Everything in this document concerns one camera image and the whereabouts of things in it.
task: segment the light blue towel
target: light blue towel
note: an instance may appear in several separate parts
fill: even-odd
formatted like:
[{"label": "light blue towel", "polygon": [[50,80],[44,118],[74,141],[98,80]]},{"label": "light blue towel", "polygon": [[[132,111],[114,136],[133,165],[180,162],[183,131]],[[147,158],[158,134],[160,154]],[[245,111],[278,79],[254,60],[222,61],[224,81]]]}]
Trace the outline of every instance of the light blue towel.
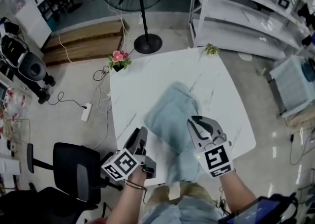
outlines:
[{"label": "light blue towel", "polygon": [[146,114],[145,126],[168,143],[178,155],[168,170],[167,183],[195,182],[202,167],[193,155],[187,119],[198,115],[197,103],[182,83],[173,83]]}]

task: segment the white table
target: white table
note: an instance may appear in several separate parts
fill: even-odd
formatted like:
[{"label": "white table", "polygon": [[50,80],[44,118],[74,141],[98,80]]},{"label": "white table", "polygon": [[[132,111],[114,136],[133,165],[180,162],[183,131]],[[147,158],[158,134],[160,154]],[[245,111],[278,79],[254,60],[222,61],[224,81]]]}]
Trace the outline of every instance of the white table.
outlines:
[{"label": "white table", "polygon": [[[199,115],[217,120],[232,142],[235,159],[256,146],[252,127],[234,83],[218,55],[206,56],[203,48],[142,57],[127,70],[110,72],[114,128],[118,149],[135,128],[144,126],[145,114],[175,81],[192,87]],[[155,179],[145,185],[165,183],[174,157],[167,144],[148,131],[147,155],[157,162]]]}]

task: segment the speaker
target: speaker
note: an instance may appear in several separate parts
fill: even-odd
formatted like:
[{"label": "speaker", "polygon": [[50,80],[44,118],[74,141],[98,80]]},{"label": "speaker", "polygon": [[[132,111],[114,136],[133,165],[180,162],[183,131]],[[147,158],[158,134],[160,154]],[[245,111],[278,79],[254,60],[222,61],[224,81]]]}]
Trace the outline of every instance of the speaker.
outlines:
[{"label": "speaker", "polygon": [[40,81],[46,75],[45,63],[30,51],[26,52],[18,69],[20,74],[32,81]]}]

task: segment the wooden board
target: wooden board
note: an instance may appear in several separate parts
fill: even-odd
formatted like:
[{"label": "wooden board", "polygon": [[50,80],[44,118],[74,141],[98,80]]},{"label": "wooden board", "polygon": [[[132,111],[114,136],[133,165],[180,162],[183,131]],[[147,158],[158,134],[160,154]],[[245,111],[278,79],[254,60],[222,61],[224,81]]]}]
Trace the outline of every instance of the wooden board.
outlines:
[{"label": "wooden board", "polygon": [[[74,43],[67,46],[68,55],[71,61],[106,58],[111,56],[113,51],[119,50],[121,39],[122,36],[117,36]],[[69,62],[63,47],[47,52],[43,60],[47,66]]]},{"label": "wooden board", "polygon": [[[123,34],[123,26],[120,20],[100,23],[90,26],[85,26],[79,29],[72,30],[60,34],[61,43],[68,47],[73,43],[81,43],[84,41],[108,38],[108,37],[121,37]],[[47,42],[44,52],[49,52],[55,49],[63,48],[59,43],[59,37],[52,37]]]}]

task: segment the flower pot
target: flower pot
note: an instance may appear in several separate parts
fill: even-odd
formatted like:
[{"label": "flower pot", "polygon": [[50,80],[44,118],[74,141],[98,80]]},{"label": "flower pot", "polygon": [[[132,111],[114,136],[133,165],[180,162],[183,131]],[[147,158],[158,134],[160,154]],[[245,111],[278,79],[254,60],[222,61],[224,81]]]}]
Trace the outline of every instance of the flower pot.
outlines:
[{"label": "flower pot", "polygon": [[120,71],[121,69],[124,68],[123,65],[120,65],[120,66],[117,66],[117,65],[114,65],[113,68],[115,69],[116,72]]}]

